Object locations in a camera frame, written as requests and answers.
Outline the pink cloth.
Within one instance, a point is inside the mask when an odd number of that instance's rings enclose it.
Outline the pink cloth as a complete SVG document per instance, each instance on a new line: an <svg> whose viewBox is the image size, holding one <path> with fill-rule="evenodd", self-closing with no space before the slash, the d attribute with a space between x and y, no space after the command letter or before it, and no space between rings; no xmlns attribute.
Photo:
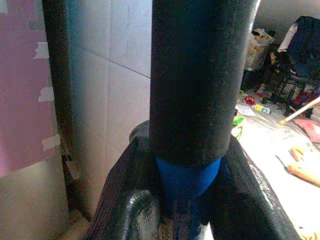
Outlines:
<svg viewBox="0 0 320 240"><path fill-rule="evenodd" d="M310 119L295 119L296 125L302 128L313 143L320 143L320 123Z"/></svg>

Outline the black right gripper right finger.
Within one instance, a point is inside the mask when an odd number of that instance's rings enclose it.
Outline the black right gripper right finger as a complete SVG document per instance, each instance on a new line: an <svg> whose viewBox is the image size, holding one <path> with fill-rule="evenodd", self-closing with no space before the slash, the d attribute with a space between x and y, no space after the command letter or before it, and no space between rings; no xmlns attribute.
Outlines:
<svg viewBox="0 0 320 240"><path fill-rule="evenodd" d="M214 240L301 240L268 180L235 137L207 200Z"/></svg>

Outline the black-gripped blue broom handle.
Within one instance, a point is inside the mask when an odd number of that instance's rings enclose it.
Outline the black-gripped blue broom handle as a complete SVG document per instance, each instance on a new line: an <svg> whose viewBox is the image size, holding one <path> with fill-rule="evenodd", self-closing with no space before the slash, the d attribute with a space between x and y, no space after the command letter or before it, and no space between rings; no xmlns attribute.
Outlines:
<svg viewBox="0 0 320 240"><path fill-rule="evenodd" d="M152 0L149 140L172 240L195 240L231 138L261 0Z"/></svg>

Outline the black rack with clothes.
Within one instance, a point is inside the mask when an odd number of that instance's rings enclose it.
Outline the black rack with clothes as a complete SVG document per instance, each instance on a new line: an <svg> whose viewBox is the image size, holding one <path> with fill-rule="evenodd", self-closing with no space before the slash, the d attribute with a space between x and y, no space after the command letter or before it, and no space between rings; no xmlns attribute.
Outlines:
<svg viewBox="0 0 320 240"><path fill-rule="evenodd" d="M300 16L285 35L278 53L280 83L271 101L284 104L284 115L288 116L320 96L320 19Z"/></svg>

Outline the colourful toy block box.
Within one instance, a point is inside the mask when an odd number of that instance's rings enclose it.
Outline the colourful toy block box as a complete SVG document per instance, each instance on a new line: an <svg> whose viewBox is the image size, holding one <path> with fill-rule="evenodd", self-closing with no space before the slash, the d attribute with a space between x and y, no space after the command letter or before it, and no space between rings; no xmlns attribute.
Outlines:
<svg viewBox="0 0 320 240"><path fill-rule="evenodd" d="M270 108L263 106L261 104L255 104L252 106L252 108L256 111L262 112L262 113L266 113L266 114L271 114L272 111Z"/></svg>

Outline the green plastic toy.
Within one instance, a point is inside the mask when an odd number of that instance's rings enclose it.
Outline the green plastic toy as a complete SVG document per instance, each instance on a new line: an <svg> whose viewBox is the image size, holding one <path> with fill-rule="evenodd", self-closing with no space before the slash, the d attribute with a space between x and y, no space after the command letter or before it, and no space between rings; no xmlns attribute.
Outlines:
<svg viewBox="0 0 320 240"><path fill-rule="evenodd" d="M243 134L245 122L246 122L246 118L244 116L235 116L233 119L231 134L237 140L239 140Z"/></svg>

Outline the white paper sheet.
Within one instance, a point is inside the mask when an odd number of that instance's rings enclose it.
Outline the white paper sheet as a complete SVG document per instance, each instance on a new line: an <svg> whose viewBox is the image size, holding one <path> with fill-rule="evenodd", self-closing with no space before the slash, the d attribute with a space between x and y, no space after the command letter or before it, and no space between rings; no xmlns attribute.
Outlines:
<svg viewBox="0 0 320 240"><path fill-rule="evenodd" d="M250 106L248 106L248 105L237 104L235 106L235 109L241 115L249 116L249 117L255 117L256 116L256 114L254 113L252 108Z"/></svg>

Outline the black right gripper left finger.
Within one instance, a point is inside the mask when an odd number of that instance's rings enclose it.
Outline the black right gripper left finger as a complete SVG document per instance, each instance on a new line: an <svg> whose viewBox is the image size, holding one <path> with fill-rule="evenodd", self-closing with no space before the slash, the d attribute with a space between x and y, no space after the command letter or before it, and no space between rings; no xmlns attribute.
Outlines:
<svg viewBox="0 0 320 240"><path fill-rule="evenodd" d="M162 184L149 141L138 124L109 171L89 226L89 240L160 240Z"/></svg>

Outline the white tape piece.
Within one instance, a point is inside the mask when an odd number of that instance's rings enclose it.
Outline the white tape piece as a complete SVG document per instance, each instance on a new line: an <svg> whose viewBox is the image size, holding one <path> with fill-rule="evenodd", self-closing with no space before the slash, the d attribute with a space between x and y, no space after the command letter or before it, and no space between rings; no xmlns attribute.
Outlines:
<svg viewBox="0 0 320 240"><path fill-rule="evenodd" d="M37 47L35 49L35 56L34 59L48 59L49 55L49 48L48 42L37 42Z"/></svg>
<svg viewBox="0 0 320 240"><path fill-rule="evenodd" d="M48 151L61 145L61 137L59 134L48 137L41 141L43 151Z"/></svg>
<svg viewBox="0 0 320 240"><path fill-rule="evenodd" d="M40 90L38 102L51 102L55 100L53 87L44 87Z"/></svg>

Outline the light wooden stick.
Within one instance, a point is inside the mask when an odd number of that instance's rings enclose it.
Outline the light wooden stick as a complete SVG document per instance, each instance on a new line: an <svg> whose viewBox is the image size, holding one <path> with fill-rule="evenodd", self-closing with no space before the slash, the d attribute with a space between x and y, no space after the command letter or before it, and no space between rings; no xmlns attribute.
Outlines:
<svg viewBox="0 0 320 240"><path fill-rule="evenodd" d="M315 98L314 100L312 100L311 102L307 103L305 106L303 106L302 108L300 108L299 110L295 111L293 114L289 115L288 117L286 117L283 120L280 120L278 123L280 125L285 125L287 124L289 121L293 120L295 117L297 117L298 115L304 113L306 110L308 109L312 109L315 106L319 106L320 105L320 96Z"/></svg>

